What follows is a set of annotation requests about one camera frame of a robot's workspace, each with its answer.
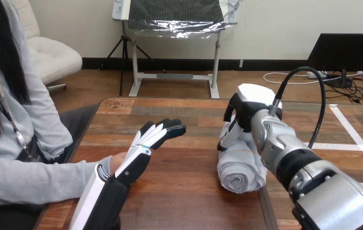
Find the person's hand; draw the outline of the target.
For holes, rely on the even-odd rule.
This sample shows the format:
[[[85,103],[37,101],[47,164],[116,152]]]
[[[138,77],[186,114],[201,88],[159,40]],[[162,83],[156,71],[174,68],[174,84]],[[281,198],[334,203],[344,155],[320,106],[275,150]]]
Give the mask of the person's hand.
[[[126,156],[126,152],[121,152],[116,155],[112,155],[109,158],[109,174],[113,175],[115,171],[119,168],[119,166],[124,161],[124,158]]]

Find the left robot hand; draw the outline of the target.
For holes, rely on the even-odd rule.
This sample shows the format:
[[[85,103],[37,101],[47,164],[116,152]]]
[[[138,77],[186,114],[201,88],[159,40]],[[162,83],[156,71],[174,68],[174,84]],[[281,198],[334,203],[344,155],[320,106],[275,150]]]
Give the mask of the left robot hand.
[[[129,194],[130,186],[143,174],[152,150],[166,140],[185,134],[186,125],[178,118],[158,123],[147,122],[136,134],[124,161],[109,175],[98,164],[73,213],[71,230],[118,230],[119,214]]]

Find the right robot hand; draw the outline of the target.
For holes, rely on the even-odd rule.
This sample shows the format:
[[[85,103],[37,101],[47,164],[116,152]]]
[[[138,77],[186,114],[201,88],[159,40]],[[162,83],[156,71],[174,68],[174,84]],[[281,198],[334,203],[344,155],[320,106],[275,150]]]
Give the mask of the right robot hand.
[[[229,124],[225,134],[221,135],[217,150],[227,150],[242,133],[251,132],[252,117],[259,110],[269,110],[274,98],[274,91],[267,87],[249,83],[239,85],[224,113],[223,120]]]

